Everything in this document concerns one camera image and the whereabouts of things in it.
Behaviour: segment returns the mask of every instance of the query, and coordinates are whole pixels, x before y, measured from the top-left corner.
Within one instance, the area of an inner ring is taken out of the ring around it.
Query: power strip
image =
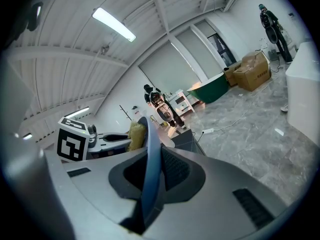
[[[206,130],[203,130],[202,131],[202,134],[211,134],[213,133],[215,130],[213,128],[210,128],[210,129],[206,129]]]

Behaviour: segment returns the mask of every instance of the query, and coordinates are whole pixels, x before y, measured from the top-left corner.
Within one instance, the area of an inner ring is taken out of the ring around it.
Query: black vent
[[[238,189],[233,191],[233,194],[257,229],[263,228],[274,219],[271,213],[248,189]]]
[[[140,191],[144,188],[147,160],[148,156],[145,155],[123,171],[125,179]]]
[[[162,170],[165,178],[166,191],[179,185],[190,174],[190,166],[165,149],[162,149]]]
[[[85,167],[85,168],[81,168],[81,169],[71,170],[71,171],[68,171],[67,173],[68,173],[69,177],[72,178],[75,176],[79,176],[81,174],[86,174],[88,172],[91,172],[91,170],[89,168]]]

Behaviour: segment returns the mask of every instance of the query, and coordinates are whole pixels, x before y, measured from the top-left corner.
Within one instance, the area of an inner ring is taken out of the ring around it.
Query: shoe
[[[288,105],[282,106],[280,109],[282,112],[288,112]]]

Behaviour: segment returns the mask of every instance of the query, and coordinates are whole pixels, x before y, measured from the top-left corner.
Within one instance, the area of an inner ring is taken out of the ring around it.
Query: yellow object
[[[127,151],[134,151],[140,149],[145,140],[145,134],[147,132],[146,127],[143,124],[137,122],[131,122],[128,137],[131,139],[131,143]]]

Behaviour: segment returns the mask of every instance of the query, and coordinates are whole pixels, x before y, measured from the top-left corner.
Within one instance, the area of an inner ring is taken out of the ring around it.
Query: white pillar
[[[202,33],[200,31],[199,28],[197,28],[195,25],[191,24],[190,28],[192,30],[193,33],[195,33],[195,35],[200,39],[200,41],[205,45],[205,47],[207,47],[207,49],[209,50],[209,52],[212,54],[212,56],[214,57],[214,59],[218,62],[218,64],[221,67],[221,71],[227,67],[226,63],[224,62],[224,60],[222,59],[222,57],[220,56],[220,54],[218,53],[217,49],[214,47],[214,45],[208,40],[208,38],[205,36],[204,33]]]
[[[169,41],[173,45],[173,47],[181,54],[181,56],[185,59],[185,61],[189,64],[194,73],[198,76],[201,82],[205,82],[208,80],[207,75],[202,70],[198,62],[191,55],[191,53],[187,50],[187,48],[172,34],[169,36]]]

